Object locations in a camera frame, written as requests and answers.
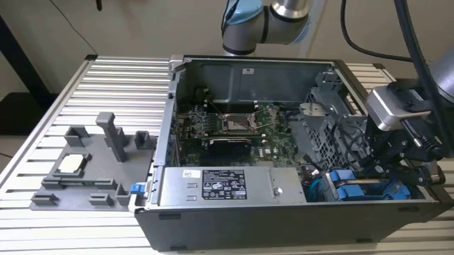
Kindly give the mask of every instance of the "warning label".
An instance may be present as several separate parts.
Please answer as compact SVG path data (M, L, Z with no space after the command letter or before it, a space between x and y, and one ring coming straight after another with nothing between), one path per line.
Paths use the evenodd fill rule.
M203 199L247 199L244 170L203 170Z

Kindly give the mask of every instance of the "sticker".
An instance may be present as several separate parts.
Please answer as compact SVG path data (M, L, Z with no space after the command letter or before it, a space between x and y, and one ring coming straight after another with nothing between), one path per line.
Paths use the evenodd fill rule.
M205 200L247 199L244 170L203 170Z
M254 74L254 68L243 68L243 74Z
M200 178L200 170L183 170L183 178Z

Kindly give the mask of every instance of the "gray plastic post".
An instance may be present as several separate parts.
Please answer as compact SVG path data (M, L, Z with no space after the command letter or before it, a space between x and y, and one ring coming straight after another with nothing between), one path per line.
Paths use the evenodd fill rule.
M85 128L80 125L69 126L68 131L64 134L64 139L68 142L69 147L84 147L80 138L89 137Z
M57 200L59 198L53 195L53 193L47 194L35 193L33 197L31 198L31 201L37 206L53 206L57 204L56 203Z
M105 139L108 143L111 144L111 148L112 148L116 161L124 162L128 160L128 155L123 148L121 139L116 132L113 119L115 119L113 113L100 112L96 118L96 125L100 126L101 129L104 130Z
M107 193L93 193L89 194L88 202L92 206L112 206L113 200Z
M119 201L120 205L127 206L129 204L131 194L124 190L121 184L119 184L116 188L115 198Z

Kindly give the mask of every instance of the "white label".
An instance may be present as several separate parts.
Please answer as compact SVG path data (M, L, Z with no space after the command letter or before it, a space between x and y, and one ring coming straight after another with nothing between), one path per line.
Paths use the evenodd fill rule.
M200 178L200 170L183 170L183 178Z
M254 74L254 68L243 68L243 74Z
M314 170L312 172L311 172L311 175L316 175L316 174L319 174L320 172L319 172L319 170Z
M59 165L60 173L72 174L80 168L84 161L84 156L81 154L69 154L64 156L61 163Z

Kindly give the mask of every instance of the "blue latch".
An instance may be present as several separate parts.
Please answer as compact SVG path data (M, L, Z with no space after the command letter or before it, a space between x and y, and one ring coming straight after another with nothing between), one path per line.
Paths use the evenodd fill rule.
M131 185L131 194L144 195L144 184L133 184Z

